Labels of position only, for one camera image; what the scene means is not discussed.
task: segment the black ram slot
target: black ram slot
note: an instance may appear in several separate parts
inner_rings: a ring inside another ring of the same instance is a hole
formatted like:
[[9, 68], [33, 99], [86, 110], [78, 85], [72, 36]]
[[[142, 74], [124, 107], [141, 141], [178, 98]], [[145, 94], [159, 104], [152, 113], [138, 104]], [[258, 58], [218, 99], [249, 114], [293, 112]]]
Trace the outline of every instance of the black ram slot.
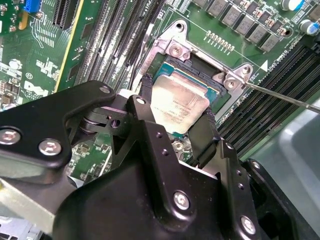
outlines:
[[74, 20], [78, 0], [57, 0], [53, 15], [53, 25], [66, 30]]
[[[319, 64], [320, 57], [299, 44], [269, 73], [261, 86], [307, 101], [320, 89]], [[218, 130], [242, 157], [298, 108], [286, 101], [253, 91]]]

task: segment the chip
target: chip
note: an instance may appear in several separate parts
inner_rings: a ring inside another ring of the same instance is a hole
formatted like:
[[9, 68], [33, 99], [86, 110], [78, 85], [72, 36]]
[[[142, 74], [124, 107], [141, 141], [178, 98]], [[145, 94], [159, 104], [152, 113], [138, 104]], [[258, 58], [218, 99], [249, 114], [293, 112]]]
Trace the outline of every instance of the chip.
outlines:
[[70, 68], [69, 75], [68, 75], [68, 80], [72, 79], [79, 71], [79, 63], [74, 65], [73, 67]]
[[82, 31], [80, 39], [84, 39], [86, 37], [89, 37], [93, 27], [94, 27], [94, 23], [93, 22], [89, 22], [86, 25], [84, 25], [84, 28], [83, 28], [83, 31]]
[[278, 31], [278, 29], [283, 25], [283, 23], [279, 20], [277, 20], [273, 26], [270, 28], [270, 30], [274, 33], [276, 33]]
[[271, 14], [269, 12], [265, 11], [264, 13], [262, 13], [262, 15], [258, 21], [262, 24], [265, 24], [266, 21], [268, 20], [268, 18], [270, 18], [270, 17], [271, 17]]
[[18, 94], [19, 93], [19, 89], [20, 87], [17, 85], [13, 85], [11, 88], [11, 92], [13, 92], [14, 94]]
[[240, 14], [241, 11], [236, 6], [232, 6], [222, 19], [222, 22], [228, 25], [229, 27], [232, 27], [237, 21]]
[[10, 92], [11, 92], [12, 84], [11, 84], [11, 83], [9, 83], [9, 82], [6, 82], [6, 83], [4, 84], [4, 88], [5, 88], [5, 90], [7, 90], [7, 91], [10, 91]]
[[316, 6], [315, 9], [310, 12], [309, 18], [313, 21], [317, 21], [318, 19], [320, 19], [320, 5]]
[[245, 36], [254, 22], [255, 21], [251, 17], [246, 15], [235, 30]]
[[220, 13], [224, 10], [226, 4], [227, 0], [215, 0], [207, 9], [207, 12], [214, 17], [218, 17]]
[[249, 7], [247, 8], [246, 12], [250, 15], [254, 13], [254, 11], [259, 7], [259, 4], [255, 1], [253, 1]]
[[256, 29], [251, 33], [251, 35], [248, 37], [248, 39], [257, 44], [258, 42], [260, 42], [260, 40], [263, 38], [263, 36], [267, 33], [267, 30], [261, 26], [258, 25], [256, 27]]
[[242, 2], [243, 0], [233, 0], [233, 3], [237, 6], [240, 5], [240, 3]]
[[265, 52], [270, 52], [271, 49], [273, 49], [277, 44], [277, 42], [279, 42], [279, 38], [276, 35], [271, 34], [271, 36], [268, 37], [268, 39], [262, 44], [260, 48]]
[[13, 101], [14, 101], [14, 96], [12, 95], [4, 94], [1, 96], [1, 102], [3, 104], [11, 104]]
[[192, 0], [192, 2], [194, 2], [199, 7], [203, 8], [207, 3], [207, 0]]

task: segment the motherboard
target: motherboard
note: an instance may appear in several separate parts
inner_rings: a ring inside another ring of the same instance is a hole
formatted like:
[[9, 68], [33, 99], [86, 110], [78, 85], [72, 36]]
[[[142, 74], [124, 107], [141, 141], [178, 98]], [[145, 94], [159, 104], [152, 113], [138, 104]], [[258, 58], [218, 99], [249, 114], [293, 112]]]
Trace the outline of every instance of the motherboard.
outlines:
[[[240, 143], [246, 142], [231, 134], [248, 132], [244, 123], [253, 129], [243, 118], [246, 111], [271, 101], [255, 97], [237, 80], [270, 89], [278, 84], [279, 91], [290, 95], [292, 90], [292, 97], [304, 101], [320, 96], [313, 81], [319, 71], [308, 72], [307, 83], [292, 72], [296, 85], [281, 82], [283, 77], [270, 80], [288, 58], [306, 57], [300, 76], [319, 65], [318, 57], [300, 49], [304, 38], [319, 33], [319, 24], [317, 0], [2, 0], [0, 111], [90, 80], [138, 93], [148, 74], [153, 114], [179, 160], [197, 164], [188, 129], [207, 108], [222, 136], [244, 155], [249, 149]], [[303, 95], [300, 90], [310, 91]], [[231, 131], [238, 126], [239, 131]], [[274, 134], [267, 129], [255, 144]], [[111, 168], [109, 135], [98, 134], [72, 152], [66, 171], [76, 179], [89, 182]]]

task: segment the screw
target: screw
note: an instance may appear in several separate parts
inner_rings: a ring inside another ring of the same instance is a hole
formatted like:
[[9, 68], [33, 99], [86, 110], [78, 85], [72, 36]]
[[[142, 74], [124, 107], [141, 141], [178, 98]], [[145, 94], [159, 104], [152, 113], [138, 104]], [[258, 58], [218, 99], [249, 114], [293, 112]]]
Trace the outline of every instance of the screw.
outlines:
[[46, 156], [55, 156], [61, 152], [60, 143], [54, 139], [46, 139], [39, 144], [39, 151]]
[[190, 206], [188, 197], [180, 191], [174, 193], [173, 200], [175, 205], [181, 210], [187, 210]]
[[110, 93], [110, 90], [107, 87], [100, 87], [100, 90], [102, 92], [104, 92], [105, 94], [109, 94]]
[[253, 224], [253, 222], [247, 216], [242, 216], [241, 217], [241, 223], [242, 223], [242, 226], [243, 226], [244, 230], [248, 234], [253, 235], [253, 234], [256, 233], [255, 225]]
[[179, 142], [179, 141], [175, 141], [172, 145], [173, 145], [174, 148], [175, 148], [176, 150], [178, 150], [178, 151], [184, 149], [184, 145], [183, 145], [181, 142]]
[[175, 44], [175, 45], [172, 45], [172, 46], [170, 47], [169, 52], [170, 52], [170, 54], [171, 54], [172, 57], [178, 58], [178, 57], [180, 57], [180, 55], [181, 55], [182, 48], [181, 48], [181, 46]]
[[12, 145], [19, 142], [21, 139], [20, 133], [13, 129], [1, 129], [0, 130], [0, 144]]
[[243, 69], [242, 69], [242, 73], [243, 74], [248, 74], [250, 73], [250, 68], [248, 66], [245, 66]]
[[256, 161], [252, 162], [252, 165], [256, 168], [256, 169], [260, 169], [260, 165], [259, 163], [257, 163]]
[[227, 83], [228, 88], [233, 89], [235, 87], [235, 82], [234, 81], [229, 81]]

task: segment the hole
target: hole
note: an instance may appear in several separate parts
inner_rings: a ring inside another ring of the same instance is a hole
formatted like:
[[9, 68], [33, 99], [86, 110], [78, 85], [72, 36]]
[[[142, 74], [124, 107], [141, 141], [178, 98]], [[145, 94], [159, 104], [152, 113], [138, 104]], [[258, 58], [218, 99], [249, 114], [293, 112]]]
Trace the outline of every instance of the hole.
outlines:
[[120, 121], [119, 120], [112, 120], [111, 123], [110, 123], [110, 126], [113, 128], [113, 129], [116, 129], [117, 127], [119, 127], [120, 125]]
[[161, 153], [162, 153], [162, 155], [164, 155], [164, 156], [169, 156], [169, 152], [168, 152], [167, 149], [163, 149]]
[[290, 36], [290, 35], [291, 35], [291, 30], [288, 29], [287, 31], [285, 31], [284, 35], [285, 35], [286, 37]]
[[140, 104], [146, 104], [146, 101], [143, 100], [143, 99], [140, 98], [140, 97], [137, 97], [137, 98], [136, 98], [136, 101], [137, 101], [138, 103], [140, 103]]
[[241, 183], [238, 184], [238, 188], [240, 188], [241, 190], [245, 189], [245, 187]]

